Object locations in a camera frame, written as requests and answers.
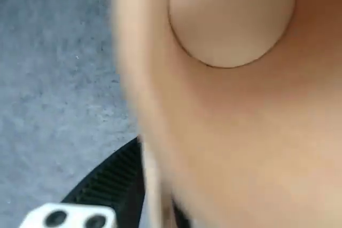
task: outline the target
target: floor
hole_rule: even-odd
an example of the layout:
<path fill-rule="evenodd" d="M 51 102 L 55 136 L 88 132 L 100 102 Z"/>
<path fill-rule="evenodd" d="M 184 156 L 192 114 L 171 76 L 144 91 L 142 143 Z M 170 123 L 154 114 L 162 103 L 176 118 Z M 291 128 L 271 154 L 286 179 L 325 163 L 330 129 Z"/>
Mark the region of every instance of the floor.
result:
<path fill-rule="evenodd" d="M 0 0 L 1 227 L 135 137 L 109 20 L 108 0 Z"/>

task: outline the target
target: black object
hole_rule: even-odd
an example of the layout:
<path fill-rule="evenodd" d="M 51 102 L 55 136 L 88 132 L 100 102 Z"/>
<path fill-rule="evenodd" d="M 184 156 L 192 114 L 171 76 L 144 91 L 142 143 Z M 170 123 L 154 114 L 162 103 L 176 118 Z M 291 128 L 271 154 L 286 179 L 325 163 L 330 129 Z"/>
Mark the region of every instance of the black object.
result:
<path fill-rule="evenodd" d="M 185 213 L 177 206 L 173 201 L 173 209 L 175 213 L 176 224 L 178 228 L 190 228 L 190 221 L 186 217 Z"/>
<path fill-rule="evenodd" d="M 141 144 L 135 138 L 87 175 L 62 203 L 108 206 L 115 210 L 118 228 L 138 228 L 144 197 Z M 185 214 L 174 208 L 178 228 L 189 228 Z"/>
<path fill-rule="evenodd" d="M 66 217 L 67 214 L 64 211 L 54 211 L 45 219 L 45 225 L 47 227 L 58 227 L 64 223 Z"/>

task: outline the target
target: ridged black surface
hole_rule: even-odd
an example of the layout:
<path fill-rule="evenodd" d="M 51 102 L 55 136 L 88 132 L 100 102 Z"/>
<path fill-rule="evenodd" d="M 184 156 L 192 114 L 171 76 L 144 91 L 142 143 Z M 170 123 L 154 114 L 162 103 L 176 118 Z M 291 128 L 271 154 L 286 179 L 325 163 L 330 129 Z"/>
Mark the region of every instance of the ridged black surface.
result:
<path fill-rule="evenodd" d="M 95 168 L 62 202 L 112 207 L 119 228 L 136 228 L 144 195 L 141 145 L 135 138 Z"/>

